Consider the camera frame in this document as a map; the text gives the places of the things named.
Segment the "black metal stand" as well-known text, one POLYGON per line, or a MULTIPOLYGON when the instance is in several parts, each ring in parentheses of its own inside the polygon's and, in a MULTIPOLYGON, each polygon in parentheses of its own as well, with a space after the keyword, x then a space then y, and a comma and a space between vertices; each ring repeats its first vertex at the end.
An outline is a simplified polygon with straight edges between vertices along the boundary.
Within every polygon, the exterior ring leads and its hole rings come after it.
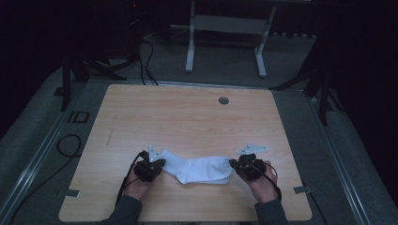
POLYGON ((282 91, 294 84, 307 80, 308 82, 303 89, 303 94, 306 97, 314 98, 317 93, 320 93, 318 116, 322 124, 327 126, 329 86, 332 63, 335 56, 335 41, 326 37, 318 37, 300 67, 298 75, 282 84, 270 87, 269 90, 282 91))
POLYGON ((87 83, 90 75, 89 68, 93 68, 98 74, 105 75, 113 80, 125 81, 126 78, 117 75, 115 72, 133 63, 128 59, 125 62, 111 66, 110 63, 105 65, 97 60, 90 59, 88 56, 76 50, 70 51, 65 55, 62 61, 62 86, 58 87, 54 94, 62 98, 62 106, 60 111, 64 112, 71 102, 71 75, 75 76, 78 82, 87 83))

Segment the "person's right hand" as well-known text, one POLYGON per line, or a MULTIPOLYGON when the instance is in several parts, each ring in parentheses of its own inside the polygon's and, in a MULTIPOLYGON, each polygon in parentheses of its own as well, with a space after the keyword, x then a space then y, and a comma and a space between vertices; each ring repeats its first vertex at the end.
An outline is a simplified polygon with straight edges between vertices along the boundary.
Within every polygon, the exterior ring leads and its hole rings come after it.
POLYGON ((277 184, 278 176, 273 173, 271 163, 268 160, 264 164, 266 166, 265 176, 248 182, 249 188, 258 203, 267 203, 279 199, 278 191, 274 187, 277 184))

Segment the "metal floor rail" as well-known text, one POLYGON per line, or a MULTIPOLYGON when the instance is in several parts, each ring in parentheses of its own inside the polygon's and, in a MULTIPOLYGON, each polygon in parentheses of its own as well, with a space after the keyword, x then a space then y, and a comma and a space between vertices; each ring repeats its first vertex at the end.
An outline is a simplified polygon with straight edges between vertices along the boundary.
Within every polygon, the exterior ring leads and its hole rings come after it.
POLYGON ((363 204, 360 200, 359 193, 354 186, 350 175, 344 165, 340 153, 338 151, 337 145, 335 141, 332 139, 331 133, 327 126, 324 126, 322 121, 318 118, 318 104, 319 102, 316 100, 315 97, 307 97, 308 104, 313 115, 316 117, 317 124, 320 126, 320 132, 325 139, 329 157, 333 164, 333 167, 337 173, 337 176, 340 180, 342 185, 342 189, 344 191, 344 195, 347 198, 347 201, 350 205, 350 208, 353 212, 353 216, 357 221, 358 225, 371 225, 370 219, 365 212, 363 204))
POLYGON ((59 134, 61 128, 66 123, 70 112, 73 110, 81 94, 86 88, 86 83, 78 82, 73 89, 74 93, 71 96, 67 108, 60 112, 56 120, 52 122, 50 130, 46 133, 45 138, 40 143, 37 152, 31 157, 29 162, 23 169, 20 177, 15 183, 10 194, 0 207, 0 225, 8 225, 12 218, 16 215, 18 207, 22 205, 25 194, 30 188, 32 182, 36 178, 40 167, 42 166, 45 158, 50 152, 56 136, 59 134))

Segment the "person's left hand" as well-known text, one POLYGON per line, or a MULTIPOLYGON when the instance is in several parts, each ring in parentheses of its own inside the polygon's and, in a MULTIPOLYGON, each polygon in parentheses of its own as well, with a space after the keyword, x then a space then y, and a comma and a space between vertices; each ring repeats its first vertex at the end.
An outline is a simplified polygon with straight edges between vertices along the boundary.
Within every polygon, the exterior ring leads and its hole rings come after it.
POLYGON ((142 202, 153 185, 154 182, 143 182, 134 171, 131 171, 123 188, 123 194, 142 202))

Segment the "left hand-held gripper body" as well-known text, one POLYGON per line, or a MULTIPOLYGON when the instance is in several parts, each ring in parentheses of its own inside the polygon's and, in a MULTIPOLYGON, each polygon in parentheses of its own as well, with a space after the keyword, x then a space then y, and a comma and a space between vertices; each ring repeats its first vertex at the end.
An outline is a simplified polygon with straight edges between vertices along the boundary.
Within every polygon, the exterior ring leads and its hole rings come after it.
POLYGON ((153 170, 156 167, 155 161, 158 159, 164 159, 163 154, 158 152, 152 145, 149 145, 146 150, 143 150, 138 154, 140 161, 134 163, 134 173, 143 182, 153 182, 157 177, 153 176, 153 170))

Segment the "white desk frame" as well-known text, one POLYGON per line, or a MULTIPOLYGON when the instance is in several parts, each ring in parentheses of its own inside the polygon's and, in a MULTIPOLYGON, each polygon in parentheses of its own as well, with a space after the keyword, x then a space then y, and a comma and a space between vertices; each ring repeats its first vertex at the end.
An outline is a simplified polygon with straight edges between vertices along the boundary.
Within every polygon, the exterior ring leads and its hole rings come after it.
POLYGON ((260 78, 267 77, 266 65, 263 59, 263 51, 268 39, 269 31, 276 14, 277 7, 270 8, 266 19, 249 19, 237 17, 223 17, 214 15, 197 14, 195 12, 195 0, 191 0, 189 47, 186 58, 185 71, 193 72, 196 31, 212 31, 233 34, 258 35, 260 43, 253 49, 257 70, 260 78))

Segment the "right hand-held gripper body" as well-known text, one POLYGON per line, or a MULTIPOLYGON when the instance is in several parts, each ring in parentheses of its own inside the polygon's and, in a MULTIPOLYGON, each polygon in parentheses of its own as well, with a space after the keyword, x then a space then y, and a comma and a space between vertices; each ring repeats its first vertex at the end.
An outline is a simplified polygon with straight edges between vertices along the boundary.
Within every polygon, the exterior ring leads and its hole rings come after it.
POLYGON ((246 181, 253 181, 260 178, 266 172, 266 166, 262 159, 256 157, 256 153, 266 152, 268 147, 265 145, 255 145, 248 143, 243 149, 238 150, 238 160, 242 169, 247 175, 243 178, 246 181))

